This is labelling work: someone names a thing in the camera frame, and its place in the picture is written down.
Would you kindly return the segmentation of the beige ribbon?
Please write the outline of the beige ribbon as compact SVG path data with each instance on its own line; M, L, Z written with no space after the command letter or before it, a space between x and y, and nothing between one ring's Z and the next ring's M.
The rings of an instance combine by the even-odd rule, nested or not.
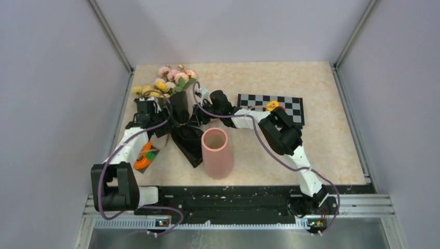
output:
M168 144L173 141L174 145L183 153L189 162L197 159L197 145L199 142L199 135L193 127L188 126L187 123L179 123L175 121L175 128L170 134L157 138L153 135L151 142L152 149L156 148L164 150Z

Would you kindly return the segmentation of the flower bouquet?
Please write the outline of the flower bouquet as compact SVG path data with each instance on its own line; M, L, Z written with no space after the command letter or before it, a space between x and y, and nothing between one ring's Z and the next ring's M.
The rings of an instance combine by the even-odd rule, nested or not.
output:
M171 66L162 66L157 73L153 85L137 86L131 89L134 96L134 102L137 103L139 98L155 97L161 107L161 112L154 114L136 113L133 119L126 125L126 128L140 127L146 129L157 124L157 121L172 117L179 123L187 123L190 119L188 99L186 89L189 88L197 80L197 75L192 70L185 70L184 66L179 65L177 68ZM202 163L201 137L203 132L193 127L199 135L197 145L197 159L189 162L191 166L196 168Z

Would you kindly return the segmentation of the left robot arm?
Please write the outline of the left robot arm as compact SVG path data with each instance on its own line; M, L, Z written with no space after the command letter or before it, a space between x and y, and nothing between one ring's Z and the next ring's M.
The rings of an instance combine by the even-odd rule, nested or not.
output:
M138 186L133 167L153 135L169 133L172 104L169 99L155 97L135 99L135 103L137 112L116 149L91 168L94 207L100 213L134 211L146 205L153 214L161 214L167 206L157 187Z

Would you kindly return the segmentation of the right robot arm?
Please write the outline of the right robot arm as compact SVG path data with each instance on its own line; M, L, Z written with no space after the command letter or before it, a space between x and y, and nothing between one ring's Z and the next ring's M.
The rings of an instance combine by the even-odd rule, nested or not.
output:
M317 214L322 209L330 212L338 207L337 200L329 200L324 178L311 167L301 139L302 132L281 107L272 111L256 111L233 107L221 90L210 93L205 88L192 90L197 110L207 118L218 118L227 127L252 129L266 152L285 168L295 172L305 209Z

